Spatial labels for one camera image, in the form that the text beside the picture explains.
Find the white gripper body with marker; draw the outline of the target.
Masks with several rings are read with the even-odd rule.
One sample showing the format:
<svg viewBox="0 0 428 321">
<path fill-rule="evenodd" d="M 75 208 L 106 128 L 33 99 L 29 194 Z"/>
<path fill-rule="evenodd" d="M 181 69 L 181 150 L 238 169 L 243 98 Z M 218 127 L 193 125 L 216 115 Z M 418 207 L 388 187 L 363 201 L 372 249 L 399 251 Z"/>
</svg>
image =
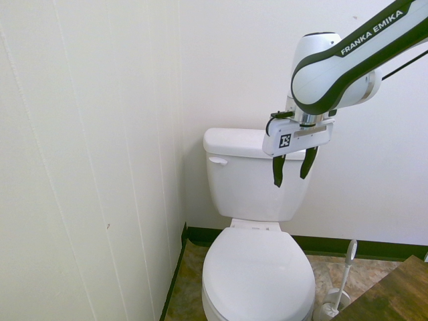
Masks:
<svg viewBox="0 0 428 321">
<path fill-rule="evenodd" d="M 271 157 L 321 146 L 330 142 L 334 119 L 327 118 L 311 127 L 285 118 L 270 121 L 265 130 L 262 150 Z"/>
</svg>

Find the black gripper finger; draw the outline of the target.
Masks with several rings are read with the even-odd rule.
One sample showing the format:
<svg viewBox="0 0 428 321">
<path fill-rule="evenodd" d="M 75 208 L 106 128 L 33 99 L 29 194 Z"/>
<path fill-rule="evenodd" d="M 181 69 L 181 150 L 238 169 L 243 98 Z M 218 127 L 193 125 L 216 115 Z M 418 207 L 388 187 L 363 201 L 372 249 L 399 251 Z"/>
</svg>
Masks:
<svg viewBox="0 0 428 321">
<path fill-rule="evenodd" d="M 278 188 L 281 187 L 283 181 L 283 167 L 285 164 L 286 156 L 276 156 L 272 159 L 272 169 L 274 175 L 274 185 Z"/>
<path fill-rule="evenodd" d="M 303 161 L 302 166 L 300 168 L 300 178 L 301 179 L 305 179 L 308 176 L 308 174 L 310 173 L 310 170 L 312 168 L 312 165 L 314 164 L 317 153 L 318 153 L 318 147 L 317 146 L 306 149 L 304 161 Z"/>
</svg>

